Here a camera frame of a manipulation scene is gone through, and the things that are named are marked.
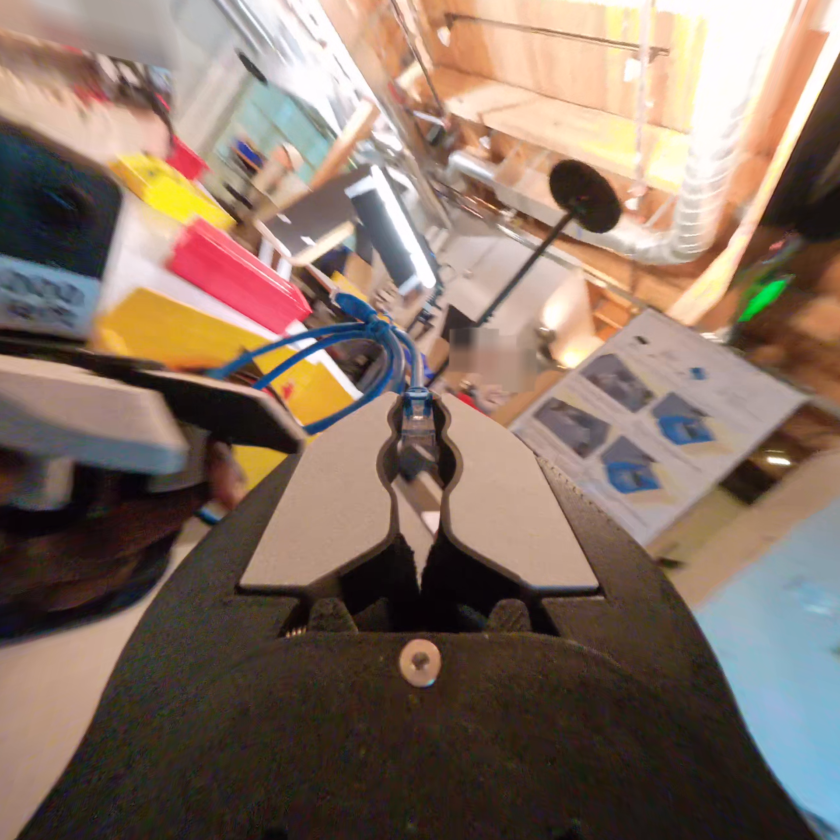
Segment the black pole with round disc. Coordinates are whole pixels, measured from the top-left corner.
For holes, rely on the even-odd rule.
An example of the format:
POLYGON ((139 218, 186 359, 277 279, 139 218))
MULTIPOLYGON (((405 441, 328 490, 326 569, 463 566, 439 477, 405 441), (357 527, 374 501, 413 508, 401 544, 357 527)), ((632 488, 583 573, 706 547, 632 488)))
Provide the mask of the black pole with round disc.
POLYGON ((593 167, 581 161, 567 160, 557 163, 549 174, 549 191, 554 203, 563 212, 560 221, 551 227, 530 257, 487 305, 476 320, 477 327, 488 323, 531 268, 572 222, 588 233, 603 235, 611 232, 622 217, 621 204, 609 182, 593 167))

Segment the red plastic bin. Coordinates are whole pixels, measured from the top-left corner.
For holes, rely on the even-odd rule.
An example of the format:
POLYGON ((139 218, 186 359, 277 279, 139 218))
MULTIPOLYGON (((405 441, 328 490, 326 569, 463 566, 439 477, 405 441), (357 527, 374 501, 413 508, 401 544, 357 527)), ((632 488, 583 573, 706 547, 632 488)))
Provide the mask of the red plastic bin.
POLYGON ((205 160, 178 136, 172 139, 164 162, 190 182, 199 181, 208 170, 205 160))
POLYGON ((183 228, 166 267, 273 333, 285 333, 293 322, 304 322, 312 314, 292 282, 202 218, 183 228))

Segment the wooden poster board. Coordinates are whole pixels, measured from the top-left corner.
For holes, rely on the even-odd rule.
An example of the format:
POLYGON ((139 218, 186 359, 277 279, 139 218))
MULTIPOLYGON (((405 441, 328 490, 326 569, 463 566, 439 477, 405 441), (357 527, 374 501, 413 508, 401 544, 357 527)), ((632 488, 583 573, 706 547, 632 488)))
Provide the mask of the wooden poster board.
POLYGON ((371 168, 365 164, 300 195, 267 222, 255 222, 255 230, 292 266, 310 265, 354 236, 357 215, 347 191, 371 168))

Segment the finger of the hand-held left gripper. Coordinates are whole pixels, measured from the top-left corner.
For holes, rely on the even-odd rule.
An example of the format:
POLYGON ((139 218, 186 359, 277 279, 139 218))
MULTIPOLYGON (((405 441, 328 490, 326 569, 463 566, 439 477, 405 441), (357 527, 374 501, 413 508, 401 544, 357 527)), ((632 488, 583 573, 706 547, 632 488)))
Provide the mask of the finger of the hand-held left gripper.
POLYGON ((159 393, 177 421, 231 445, 293 455, 305 442, 301 426, 283 406, 255 388, 140 367, 108 367, 104 375, 159 393))
POLYGON ((189 450, 157 392, 24 358, 1 359, 1 446, 144 475, 180 471, 189 450))

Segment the instruction poster board with stand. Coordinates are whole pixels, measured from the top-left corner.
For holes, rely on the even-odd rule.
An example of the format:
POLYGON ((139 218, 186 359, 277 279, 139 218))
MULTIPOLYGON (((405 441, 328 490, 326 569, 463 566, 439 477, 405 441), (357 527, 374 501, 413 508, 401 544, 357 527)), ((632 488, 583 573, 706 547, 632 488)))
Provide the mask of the instruction poster board with stand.
POLYGON ((647 310, 509 429, 646 547, 804 402, 730 349, 647 310))

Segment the green exit sign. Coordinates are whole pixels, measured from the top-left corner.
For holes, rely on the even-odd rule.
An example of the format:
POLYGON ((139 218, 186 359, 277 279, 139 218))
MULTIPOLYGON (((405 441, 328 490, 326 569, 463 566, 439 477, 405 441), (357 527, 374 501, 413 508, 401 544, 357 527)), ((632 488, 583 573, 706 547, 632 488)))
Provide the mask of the green exit sign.
POLYGON ((736 319, 738 325, 747 323, 771 307, 787 290, 795 275, 785 273, 757 282, 749 290, 736 319))

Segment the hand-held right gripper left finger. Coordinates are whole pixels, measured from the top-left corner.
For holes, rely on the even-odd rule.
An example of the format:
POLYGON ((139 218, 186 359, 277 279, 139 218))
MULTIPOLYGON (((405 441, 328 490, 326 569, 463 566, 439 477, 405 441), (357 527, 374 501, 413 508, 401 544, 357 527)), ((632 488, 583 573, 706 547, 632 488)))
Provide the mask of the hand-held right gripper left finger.
POLYGON ((346 416, 303 452, 239 581, 242 589, 328 589, 398 533, 401 398, 346 416))

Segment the ceiling light strip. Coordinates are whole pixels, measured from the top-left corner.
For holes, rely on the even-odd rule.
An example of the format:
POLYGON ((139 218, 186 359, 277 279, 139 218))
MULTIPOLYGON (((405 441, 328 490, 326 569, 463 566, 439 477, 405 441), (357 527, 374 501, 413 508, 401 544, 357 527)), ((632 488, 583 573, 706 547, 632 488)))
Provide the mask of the ceiling light strip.
POLYGON ((752 105, 747 150, 765 166, 726 247, 667 315, 689 327, 719 325, 715 314, 739 272, 785 166, 838 58, 838 2, 795 2, 752 105))

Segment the yellow plastic bin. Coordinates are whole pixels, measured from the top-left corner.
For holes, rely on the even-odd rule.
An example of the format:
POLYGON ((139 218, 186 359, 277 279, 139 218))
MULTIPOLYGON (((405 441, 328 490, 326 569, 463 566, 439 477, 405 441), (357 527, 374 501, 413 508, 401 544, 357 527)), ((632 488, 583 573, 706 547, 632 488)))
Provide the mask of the yellow plastic bin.
POLYGON ((179 224, 203 220, 224 232, 236 225, 210 195, 161 159, 147 154, 122 155, 109 168, 129 192, 179 224))
MULTIPOLYGON (((93 346, 108 353, 162 363, 168 371, 203 376, 248 351, 278 341, 280 336, 302 331, 300 323, 293 322, 286 332, 273 333, 226 306, 222 306, 221 315, 211 314, 141 287, 98 318, 93 346)), ((252 387, 310 343, 311 340, 300 341, 260 355, 225 382, 252 387)), ((351 406, 361 396, 326 350, 296 363, 262 392, 281 404, 301 428, 351 406)), ((254 489, 287 457, 267 448, 229 445, 245 472, 248 490, 254 489)))

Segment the silver ventilation duct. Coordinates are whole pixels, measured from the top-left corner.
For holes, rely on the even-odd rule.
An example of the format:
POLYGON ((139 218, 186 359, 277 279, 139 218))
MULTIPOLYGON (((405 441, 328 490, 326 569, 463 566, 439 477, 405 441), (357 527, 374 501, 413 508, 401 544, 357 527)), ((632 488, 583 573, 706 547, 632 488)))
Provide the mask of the silver ventilation duct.
MULTIPOLYGON (((688 136, 677 135, 676 180, 672 185, 664 176, 658 182, 650 172, 647 182, 665 194, 663 213, 670 213, 670 226, 660 230, 634 221, 624 205, 610 229, 596 232, 575 218, 563 235, 587 245, 610 251, 645 266, 675 266, 698 259, 706 253, 717 235, 726 206, 728 189, 739 163, 742 126, 748 112, 745 98, 715 99, 696 108, 698 122, 688 136)), ((504 207, 542 224, 557 224, 568 207, 553 197, 550 168, 578 162, 588 165, 600 177, 613 177, 614 186, 628 179, 617 173, 618 163, 605 153, 593 150, 567 154, 524 141, 498 164, 483 161, 464 150, 452 153, 444 175, 446 183, 471 180, 489 187, 504 207)))

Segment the LED light panel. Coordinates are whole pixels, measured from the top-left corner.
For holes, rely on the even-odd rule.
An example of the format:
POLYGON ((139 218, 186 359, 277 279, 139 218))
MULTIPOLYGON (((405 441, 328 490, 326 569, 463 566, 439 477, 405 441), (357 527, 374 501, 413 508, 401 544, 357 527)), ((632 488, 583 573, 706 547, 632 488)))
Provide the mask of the LED light panel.
POLYGON ((419 289, 434 291, 439 282, 438 263, 411 218, 397 183, 379 165, 364 170, 364 176, 344 192, 387 276, 402 295, 419 289))

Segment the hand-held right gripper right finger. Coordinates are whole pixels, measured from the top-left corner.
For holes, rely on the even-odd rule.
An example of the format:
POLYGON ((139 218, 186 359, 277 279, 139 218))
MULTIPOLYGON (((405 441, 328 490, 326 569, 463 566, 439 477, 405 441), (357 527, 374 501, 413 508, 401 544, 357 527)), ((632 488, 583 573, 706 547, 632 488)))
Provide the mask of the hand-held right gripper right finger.
POLYGON ((595 592, 595 573, 531 449, 453 395, 440 407, 446 539, 528 592, 595 592))

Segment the black ceiling speaker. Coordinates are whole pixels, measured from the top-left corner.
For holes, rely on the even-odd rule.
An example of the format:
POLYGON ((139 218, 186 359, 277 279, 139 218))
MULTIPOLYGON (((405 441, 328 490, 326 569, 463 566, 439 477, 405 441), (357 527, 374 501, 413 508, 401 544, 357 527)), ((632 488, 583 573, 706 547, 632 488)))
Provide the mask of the black ceiling speaker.
POLYGON ((837 240, 838 176, 829 185, 820 185, 815 171, 788 167, 763 213, 762 225, 792 230, 812 244, 837 240))

